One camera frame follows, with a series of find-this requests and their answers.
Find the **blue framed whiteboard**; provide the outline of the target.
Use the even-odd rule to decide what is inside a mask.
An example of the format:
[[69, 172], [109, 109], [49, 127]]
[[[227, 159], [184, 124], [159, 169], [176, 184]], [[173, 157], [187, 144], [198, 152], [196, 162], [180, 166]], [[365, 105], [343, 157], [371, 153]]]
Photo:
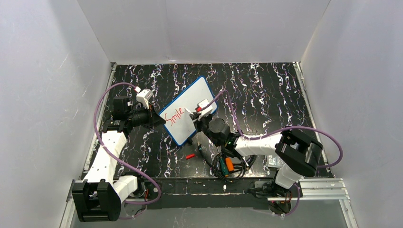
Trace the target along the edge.
[[176, 145], [182, 146], [186, 139], [196, 132], [185, 108], [195, 112], [199, 102], [204, 99], [211, 102], [214, 97], [206, 78], [200, 76], [159, 112], [159, 115], [166, 121], [165, 129]]

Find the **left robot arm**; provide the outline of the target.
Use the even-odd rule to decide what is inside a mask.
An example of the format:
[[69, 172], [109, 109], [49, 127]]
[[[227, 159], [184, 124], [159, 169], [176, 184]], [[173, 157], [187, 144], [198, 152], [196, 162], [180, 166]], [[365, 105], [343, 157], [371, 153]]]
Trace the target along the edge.
[[133, 128], [153, 128], [162, 124], [165, 120], [154, 110], [149, 95], [137, 95], [136, 101], [127, 96], [113, 99], [112, 117], [104, 122], [100, 134], [104, 144], [99, 146], [86, 176], [72, 188], [81, 222], [119, 219], [122, 203], [138, 189], [138, 179], [135, 175], [124, 175], [114, 180], [117, 159]]

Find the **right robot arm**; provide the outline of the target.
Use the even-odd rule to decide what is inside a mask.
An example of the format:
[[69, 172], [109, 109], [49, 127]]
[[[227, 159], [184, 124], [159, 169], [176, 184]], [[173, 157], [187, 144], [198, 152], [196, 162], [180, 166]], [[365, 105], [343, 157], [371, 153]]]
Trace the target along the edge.
[[314, 177], [322, 155], [323, 145], [304, 132], [289, 128], [271, 136], [233, 133], [221, 118], [212, 114], [190, 114], [196, 131], [204, 133], [221, 152], [229, 157], [275, 155], [284, 165], [277, 169], [272, 186], [288, 190], [304, 177]]

